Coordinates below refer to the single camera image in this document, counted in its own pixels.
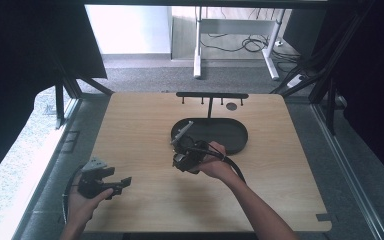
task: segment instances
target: person's left hand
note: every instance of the person's left hand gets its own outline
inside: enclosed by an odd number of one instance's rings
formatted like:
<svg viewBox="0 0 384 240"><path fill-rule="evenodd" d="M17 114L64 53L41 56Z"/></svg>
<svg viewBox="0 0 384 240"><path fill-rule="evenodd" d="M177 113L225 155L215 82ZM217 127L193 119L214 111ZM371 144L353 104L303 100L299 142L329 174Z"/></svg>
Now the person's left hand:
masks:
<svg viewBox="0 0 384 240"><path fill-rule="evenodd" d="M77 239L86 227L86 223L92 219L93 211L99 203L111 196L113 189L107 189L92 199L83 197L78 191L78 183L81 175L73 181L68 198L68 217L61 239Z"/></svg>

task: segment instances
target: white wall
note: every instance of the white wall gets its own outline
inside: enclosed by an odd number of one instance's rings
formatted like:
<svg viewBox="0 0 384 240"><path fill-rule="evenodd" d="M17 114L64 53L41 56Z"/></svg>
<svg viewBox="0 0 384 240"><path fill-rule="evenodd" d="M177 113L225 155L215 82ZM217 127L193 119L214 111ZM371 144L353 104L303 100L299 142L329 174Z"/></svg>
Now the white wall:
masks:
<svg viewBox="0 0 384 240"><path fill-rule="evenodd" d="M101 54L170 53L170 8L86 5Z"/></svg>

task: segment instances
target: wooden table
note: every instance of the wooden table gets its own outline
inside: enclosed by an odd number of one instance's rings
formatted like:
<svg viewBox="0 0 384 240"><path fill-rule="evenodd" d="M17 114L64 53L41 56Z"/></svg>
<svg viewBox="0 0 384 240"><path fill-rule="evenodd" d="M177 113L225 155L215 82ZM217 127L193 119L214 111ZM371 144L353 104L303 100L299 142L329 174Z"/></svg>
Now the wooden table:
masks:
<svg viewBox="0 0 384 240"><path fill-rule="evenodd" d="M229 102L238 108L230 111ZM88 232L249 232L253 231L230 190L204 173L172 167L173 125L206 117L208 100L172 93L115 93L111 97L92 156L116 168L105 182L132 177L121 196L104 201ZM214 99L212 117L242 122L249 134L244 150L230 156L248 185L295 231L328 231L326 209L284 100L279 95Z"/></svg>

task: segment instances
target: black tray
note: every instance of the black tray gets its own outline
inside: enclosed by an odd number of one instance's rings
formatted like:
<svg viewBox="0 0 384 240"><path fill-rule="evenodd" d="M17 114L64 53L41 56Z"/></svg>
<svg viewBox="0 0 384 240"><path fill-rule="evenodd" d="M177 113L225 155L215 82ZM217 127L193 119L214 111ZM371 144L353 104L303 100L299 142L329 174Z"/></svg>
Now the black tray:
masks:
<svg viewBox="0 0 384 240"><path fill-rule="evenodd" d="M235 154L244 149L248 141L248 131L239 121L231 118L185 118L178 121L171 129L174 139L182 129L192 121L192 126L185 135L194 141L216 141L226 148L226 154Z"/></svg>

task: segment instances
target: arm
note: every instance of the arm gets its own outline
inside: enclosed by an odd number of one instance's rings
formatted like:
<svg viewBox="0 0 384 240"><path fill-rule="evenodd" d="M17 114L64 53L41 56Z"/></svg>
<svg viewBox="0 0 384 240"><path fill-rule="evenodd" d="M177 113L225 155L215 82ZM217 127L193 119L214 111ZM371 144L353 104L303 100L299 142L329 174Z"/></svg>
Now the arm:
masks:
<svg viewBox="0 0 384 240"><path fill-rule="evenodd" d="M210 145L225 154L222 145L216 142L212 142ZM258 239L298 239L286 222L252 191L227 163L207 155L198 169L210 177L221 180L229 187L245 212Z"/></svg>
<svg viewBox="0 0 384 240"><path fill-rule="evenodd" d="M60 236L60 240L80 239L86 223L92 219L93 211L98 207L99 203L111 196L113 189L107 189L98 196L87 199L77 191L77 185L71 187L68 199L68 219L64 230Z"/></svg>

